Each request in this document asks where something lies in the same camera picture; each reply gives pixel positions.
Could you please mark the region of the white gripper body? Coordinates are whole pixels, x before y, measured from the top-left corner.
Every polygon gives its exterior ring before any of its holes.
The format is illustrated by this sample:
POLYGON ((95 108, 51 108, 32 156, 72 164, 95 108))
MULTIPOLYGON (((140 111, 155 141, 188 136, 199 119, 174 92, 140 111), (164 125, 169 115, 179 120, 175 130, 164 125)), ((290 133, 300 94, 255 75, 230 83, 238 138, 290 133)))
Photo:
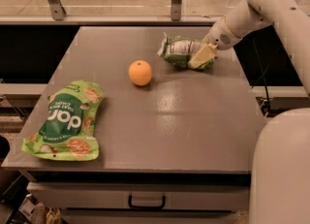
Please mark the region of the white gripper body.
POLYGON ((241 41, 241 39, 235 36, 229 29, 223 17, 210 28, 208 40, 219 50, 230 49, 241 41))

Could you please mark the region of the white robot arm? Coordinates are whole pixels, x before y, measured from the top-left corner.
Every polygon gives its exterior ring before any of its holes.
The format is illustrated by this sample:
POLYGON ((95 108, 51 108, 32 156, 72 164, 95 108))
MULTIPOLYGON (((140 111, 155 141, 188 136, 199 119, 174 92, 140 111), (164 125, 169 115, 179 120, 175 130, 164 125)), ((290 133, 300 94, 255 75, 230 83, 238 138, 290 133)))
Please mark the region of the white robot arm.
MULTIPOLYGON (((271 26, 286 53, 271 67, 271 82, 285 92, 310 93, 310 17, 297 0, 242 0, 208 31, 188 66, 197 69, 219 50, 271 26)), ((248 224, 310 224, 310 109, 296 108, 269 119, 254 151, 248 224)))

